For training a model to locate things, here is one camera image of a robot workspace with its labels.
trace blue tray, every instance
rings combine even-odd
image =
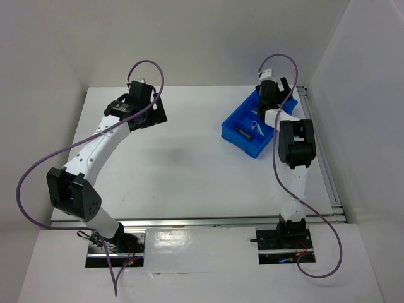
[[[222,124],[222,137],[253,158],[258,157],[273,137],[273,128],[258,119],[256,114],[258,101],[259,94],[254,91]],[[291,99],[285,103],[283,110],[291,115],[296,105],[297,100]],[[254,121],[259,124],[264,136],[259,133],[258,127],[252,129],[251,124]],[[235,128],[239,128],[247,135],[241,134]],[[246,138],[248,135],[252,136],[251,141]]]

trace purple cable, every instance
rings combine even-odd
[[[338,264],[336,265],[336,267],[330,271],[329,273],[325,274],[325,275],[312,275],[306,271],[304,271],[301,266],[300,266],[300,259],[305,256],[306,254],[309,254],[310,252],[307,252],[305,254],[301,254],[297,260],[296,260],[296,264],[297,267],[300,269],[300,271],[305,274],[306,276],[309,276],[311,278],[317,278],[317,279],[321,279],[321,278],[327,278],[328,276],[333,275],[334,273],[336,273],[336,271],[340,268],[341,263],[342,263],[342,243],[341,243],[341,239],[340,236],[338,235],[338,232],[336,232],[334,226],[332,226],[331,223],[329,223],[329,221],[327,219],[325,219],[325,217],[320,214],[318,211],[316,211],[313,207],[311,207],[310,205],[308,205],[306,202],[304,202],[303,200],[301,200],[298,196],[296,196],[292,191],[290,191],[289,189],[286,188],[285,185],[283,185],[283,183],[281,182],[279,175],[278,175],[278,170],[276,169],[276,126],[278,125],[278,120],[279,120],[279,115],[281,113],[282,107],[283,105],[286,103],[286,101],[289,99],[289,97],[293,94],[293,90],[296,87],[297,84],[297,77],[298,77],[298,70],[297,70],[297,65],[296,62],[289,57],[288,55],[285,54],[273,54],[270,55],[269,57],[267,57],[264,62],[261,64],[261,66],[259,67],[258,72],[261,72],[261,69],[263,68],[264,64],[267,62],[267,60],[269,60],[272,57],[275,56],[280,56],[280,57],[285,57],[287,59],[289,59],[290,62],[292,62],[292,64],[295,67],[295,72],[296,72],[296,76],[295,76],[295,81],[293,83],[293,87],[291,89],[291,91],[289,92],[289,94],[286,96],[285,100],[281,103],[281,105],[279,106],[280,110],[278,110],[278,112],[276,113],[276,117],[275,117],[275,127],[273,128],[273,144],[272,144],[272,164],[273,164],[273,172],[275,173],[275,177],[276,180],[278,181],[279,185],[283,188],[284,191],[286,191],[289,195],[291,195],[293,198],[295,198],[297,201],[299,201],[300,203],[302,203],[305,207],[307,207],[308,209],[310,209],[313,213],[315,213],[319,218],[321,218],[325,223],[327,223],[327,225],[330,227],[330,229],[334,232],[336,240],[338,241],[338,247],[340,250],[340,258],[338,260]]]
[[[16,200],[17,200],[18,208],[20,209],[20,211],[21,211],[21,213],[24,215],[24,217],[27,218],[28,221],[30,221],[31,223],[33,223],[33,224],[35,224],[35,225],[37,225],[37,226],[39,226],[39,227],[42,227],[43,229],[53,229],[53,230],[90,230],[90,231],[94,231],[93,229],[91,229],[91,228],[89,228],[89,227],[81,227],[81,228],[79,228],[79,227],[54,227],[54,226],[42,224],[42,223],[36,221],[34,218],[32,218],[32,217],[25,211],[25,209],[24,209],[24,207],[23,207],[23,205],[22,205],[22,202],[21,202],[21,187],[22,187],[22,185],[23,185],[24,180],[27,178],[28,174],[29,174],[31,171],[33,171],[33,170],[34,170],[38,165],[40,165],[42,162],[45,162],[46,160],[48,160],[48,159],[50,159],[50,158],[52,158],[52,157],[55,157],[56,155],[58,155],[58,154],[60,154],[60,153],[64,153],[64,152],[66,152],[66,151],[68,151],[68,150],[71,150],[72,148],[74,148],[74,147],[76,147],[76,146],[79,146],[79,145],[82,145],[82,144],[84,144],[84,143],[86,143],[86,142],[89,142],[89,141],[91,141],[91,140],[93,140],[93,139],[95,139],[95,138],[97,138],[97,137],[103,135],[104,133],[108,133],[110,130],[112,130],[112,129],[114,129],[114,128],[120,126],[121,124],[124,124],[124,123],[126,123],[126,122],[128,122],[128,121],[130,121],[130,120],[132,120],[132,119],[134,119],[134,118],[136,118],[136,117],[142,115],[143,113],[145,113],[146,111],[148,111],[150,108],[153,107],[153,105],[156,103],[156,101],[158,100],[158,98],[160,98],[160,95],[161,95],[161,93],[162,93],[162,91],[163,91],[163,88],[164,88],[164,74],[163,74],[163,71],[162,71],[161,67],[160,67],[156,62],[154,62],[154,61],[152,61],[152,60],[141,60],[141,61],[137,62],[137,63],[131,68],[131,70],[130,70],[130,72],[129,72],[129,74],[128,74],[128,77],[127,77],[127,80],[128,80],[128,81],[129,81],[129,78],[130,78],[130,76],[131,76],[133,70],[134,70],[137,66],[139,66],[140,64],[142,64],[142,63],[150,63],[150,64],[154,65],[154,66],[158,69],[158,71],[160,72],[160,76],[161,76],[161,79],[162,79],[162,84],[161,84],[161,86],[160,86],[160,90],[158,91],[158,93],[157,93],[156,97],[154,98],[154,100],[151,101],[149,105],[147,105],[144,109],[140,110],[139,112],[133,114],[132,116],[130,116],[130,117],[126,118],[126,119],[123,119],[122,121],[119,121],[118,123],[115,123],[114,125],[110,126],[109,128],[105,129],[105,130],[102,131],[102,132],[99,132],[99,133],[97,133],[97,134],[94,134],[94,135],[92,135],[92,136],[90,136],[90,137],[88,137],[88,138],[85,138],[85,139],[83,139],[83,140],[81,140],[81,141],[79,141],[79,142],[77,142],[77,143],[74,143],[74,144],[72,144],[72,145],[70,145],[70,146],[68,146],[68,147],[65,147],[65,148],[62,148],[62,149],[60,149],[60,150],[58,150],[58,151],[55,151],[55,152],[53,152],[53,153],[50,153],[49,155],[45,156],[44,158],[42,158],[42,159],[36,161],[36,162],[35,162],[33,165],[31,165],[30,168],[28,168],[27,171],[21,176],[20,180],[18,181],[17,188],[16,188]],[[103,245],[103,247],[104,247],[104,249],[105,249],[105,253],[106,253],[106,255],[107,255],[108,267],[109,267],[109,271],[110,271],[110,274],[111,274],[111,277],[112,277],[112,283],[114,284],[115,296],[117,296],[117,295],[118,295],[118,292],[117,292],[117,279],[115,279],[114,272],[112,271],[112,265],[111,265],[111,260],[110,260],[110,257],[109,257],[109,253],[108,253],[107,246],[106,246],[106,244],[105,244],[104,239],[102,238],[102,236],[101,236],[98,232],[96,232],[96,234],[97,234],[97,236],[100,238],[100,240],[101,240],[101,242],[102,242],[102,245]]]

